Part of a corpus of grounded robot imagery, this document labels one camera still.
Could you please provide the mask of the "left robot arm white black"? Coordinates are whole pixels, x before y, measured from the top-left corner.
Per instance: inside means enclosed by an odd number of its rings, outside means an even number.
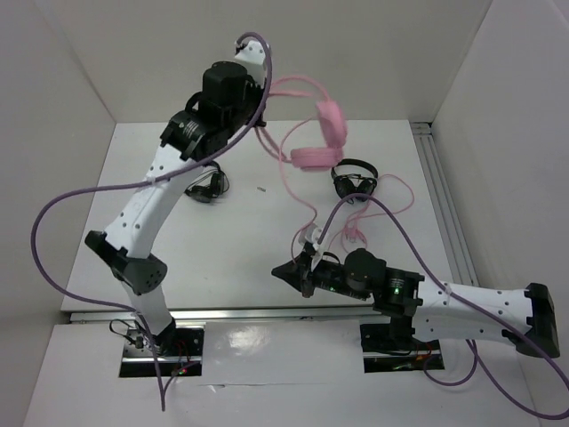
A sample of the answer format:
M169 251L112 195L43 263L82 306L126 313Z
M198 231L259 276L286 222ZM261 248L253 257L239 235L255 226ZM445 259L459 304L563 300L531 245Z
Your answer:
M160 136L145 176L120 214L85 239L119 280L136 310L143 342L156 355L175 344L175 321L161 287L167 266L151 253L155 239L189 184L244 125L255 123L267 85L267 65L218 61L203 74L202 89L176 113Z

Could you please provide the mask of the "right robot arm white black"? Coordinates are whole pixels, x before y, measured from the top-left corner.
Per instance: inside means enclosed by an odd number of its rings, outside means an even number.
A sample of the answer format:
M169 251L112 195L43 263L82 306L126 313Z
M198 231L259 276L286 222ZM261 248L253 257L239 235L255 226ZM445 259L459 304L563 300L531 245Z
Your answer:
M360 301L389 321L388 340L398 349L444 339L500 342L529 357L560 355L555 309L545 285L492 290L438 284L417 272L389 267L360 248L343 262L314 260L304 251L271 274L311 297L317 289Z

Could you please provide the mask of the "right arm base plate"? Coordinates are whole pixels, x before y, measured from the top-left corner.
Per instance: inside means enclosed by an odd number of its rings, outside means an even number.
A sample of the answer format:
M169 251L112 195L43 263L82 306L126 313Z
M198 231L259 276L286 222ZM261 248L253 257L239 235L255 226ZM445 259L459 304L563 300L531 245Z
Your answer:
M389 336L389 324L361 324L360 335L367 374L422 371L425 363L428 370L445 369L439 341L397 342Z

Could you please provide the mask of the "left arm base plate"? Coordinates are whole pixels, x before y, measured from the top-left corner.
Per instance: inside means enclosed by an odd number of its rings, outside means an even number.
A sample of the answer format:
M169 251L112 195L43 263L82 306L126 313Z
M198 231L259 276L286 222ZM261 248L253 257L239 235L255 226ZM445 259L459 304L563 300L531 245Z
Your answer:
M147 338L134 328L121 333L124 338L120 378L148 378L156 373L152 350ZM176 338L169 350L157 350L162 377L202 375L204 329L201 326L176 329Z

